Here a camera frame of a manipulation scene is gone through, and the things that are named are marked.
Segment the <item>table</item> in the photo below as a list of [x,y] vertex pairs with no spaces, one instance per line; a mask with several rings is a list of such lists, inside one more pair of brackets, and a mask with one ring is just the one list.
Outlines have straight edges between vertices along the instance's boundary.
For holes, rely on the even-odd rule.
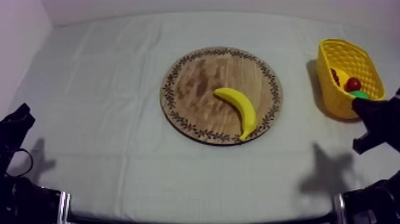
[[[361,122],[320,109],[318,43],[342,38],[368,51],[386,93],[400,84],[400,38],[358,27],[251,13],[172,13],[56,28],[34,59],[10,111],[36,117],[23,146],[32,176],[73,195],[79,214],[137,221],[240,223],[330,211],[330,197],[389,178],[400,154],[364,155]],[[231,46],[266,61],[283,88],[274,126],[249,143],[219,148],[178,133],[160,109],[168,68],[182,55]],[[24,158],[16,157],[13,167]]]

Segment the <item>plastic basket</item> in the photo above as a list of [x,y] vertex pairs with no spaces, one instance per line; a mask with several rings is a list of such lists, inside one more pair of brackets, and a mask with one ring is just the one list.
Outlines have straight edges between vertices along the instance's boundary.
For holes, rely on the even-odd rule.
[[341,39],[325,39],[318,48],[317,74],[322,88],[326,109],[343,119],[354,119],[357,114],[352,109],[353,95],[336,84],[331,68],[343,70],[349,77],[361,82],[361,90],[370,100],[383,100],[385,89],[369,55],[358,46]]

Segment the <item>wooden plate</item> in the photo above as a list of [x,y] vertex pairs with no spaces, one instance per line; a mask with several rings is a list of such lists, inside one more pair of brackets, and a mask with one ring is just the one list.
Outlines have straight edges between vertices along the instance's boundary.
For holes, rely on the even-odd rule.
[[186,136],[208,144],[241,143],[240,114],[216,98],[214,90],[230,87],[244,93],[257,113],[250,141],[277,119],[282,88],[274,71],[256,56],[236,48],[204,48],[177,60],[161,85],[161,108],[170,123]]

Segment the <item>decorative floral border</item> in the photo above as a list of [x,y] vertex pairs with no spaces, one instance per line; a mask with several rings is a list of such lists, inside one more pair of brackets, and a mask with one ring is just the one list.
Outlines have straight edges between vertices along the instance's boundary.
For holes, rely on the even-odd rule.
[[164,97],[167,103],[167,107],[170,110],[170,113],[168,115],[171,117],[171,119],[178,122],[183,130],[188,130],[192,132],[192,135],[195,135],[198,138],[203,137],[205,139],[219,139],[221,142],[234,141],[235,143],[239,143],[241,142],[239,140],[239,135],[230,136],[224,133],[214,133],[212,130],[207,129],[199,130],[196,125],[189,123],[186,118],[182,117],[179,114],[179,112],[174,111],[174,109],[176,108],[176,102],[172,86],[175,84],[175,80],[178,77],[179,71],[182,69],[182,66],[185,65],[188,61],[193,61],[194,59],[202,56],[224,54],[230,54],[231,56],[237,56],[239,58],[254,61],[257,64],[258,68],[261,69],[263,75],[268,78],[268,83],[271,86],[272,101],[274,104],[272,105],[271,110],[262,118],[261,125],[259,125],[247,138],[253,138],[257,136],[260,132],[268,130],[271,127],[270,125],[272,121],[276,118],[276,114],[279,112],[282,96],[280,96],[279,85],[276,82],[275,75],[270,72],[265,62],[259,60],[256,56],[253,56],[249,53],[245,53],[240,50],[224,48],[214,50],[203,49],[196,51],[193,54],[186,55],[181,58],[180,61],[172,68],[170,74],[167,76],[166,84],[162,87],[162,89],[164,90]]

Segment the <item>yellow banana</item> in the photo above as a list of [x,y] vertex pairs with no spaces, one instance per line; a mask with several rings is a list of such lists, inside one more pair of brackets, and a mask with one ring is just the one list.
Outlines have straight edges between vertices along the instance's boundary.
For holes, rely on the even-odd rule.
[[243,130],[239,139],[244,141],[257,127],[257,116],[250,100],[243,93],[232,88],[219,88],[214,91],[214,94],[225,99],[239,110]]

